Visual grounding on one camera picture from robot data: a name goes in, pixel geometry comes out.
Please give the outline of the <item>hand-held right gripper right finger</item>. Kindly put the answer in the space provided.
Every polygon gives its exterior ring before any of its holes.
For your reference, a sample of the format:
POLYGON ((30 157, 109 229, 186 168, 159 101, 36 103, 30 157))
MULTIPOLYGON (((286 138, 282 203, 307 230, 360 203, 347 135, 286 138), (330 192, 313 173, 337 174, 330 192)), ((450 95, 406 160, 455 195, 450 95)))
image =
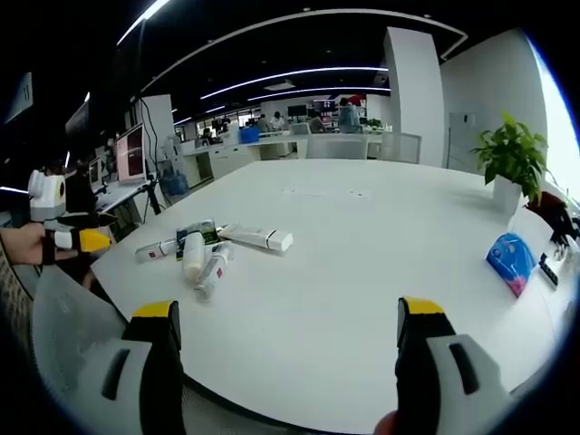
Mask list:
POLYGON ((397 434, 487 434, 510 408, 498 364, 436 303, 398 300, 397 434))

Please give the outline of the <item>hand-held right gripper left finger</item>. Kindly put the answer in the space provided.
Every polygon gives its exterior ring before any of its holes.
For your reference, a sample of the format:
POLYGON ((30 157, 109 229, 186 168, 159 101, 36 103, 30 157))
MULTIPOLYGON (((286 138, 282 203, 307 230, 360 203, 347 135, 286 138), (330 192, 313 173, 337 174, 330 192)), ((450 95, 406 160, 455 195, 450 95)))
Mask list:
POLYGON ((184 434, 179 302, 146 304, 92 351, 74 394, 88 434, 184 434))

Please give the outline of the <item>person's left hand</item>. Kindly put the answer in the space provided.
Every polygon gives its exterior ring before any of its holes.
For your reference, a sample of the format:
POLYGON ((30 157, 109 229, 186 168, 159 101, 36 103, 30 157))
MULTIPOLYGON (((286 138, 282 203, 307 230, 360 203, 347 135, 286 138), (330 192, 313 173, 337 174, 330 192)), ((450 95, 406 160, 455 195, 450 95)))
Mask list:
POLYGON ((43 224, 29 223, 19 228, 2 227, 1 243, 9 263, 13 266, 48 266, 57 262, 85 256, 78 249, 58 247, 56 232, 43 224))

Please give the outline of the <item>person's right hand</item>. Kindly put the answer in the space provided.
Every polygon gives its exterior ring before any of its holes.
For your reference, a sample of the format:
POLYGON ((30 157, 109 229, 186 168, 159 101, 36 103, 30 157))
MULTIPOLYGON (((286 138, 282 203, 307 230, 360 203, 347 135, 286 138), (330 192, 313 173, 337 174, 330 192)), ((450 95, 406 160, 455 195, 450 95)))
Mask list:
POLYGON ((396 434, 396 420, 397 411, 391 411, 386 414, 381 420, 376 424, 373 434, 374 435, 395 435, 396 434))

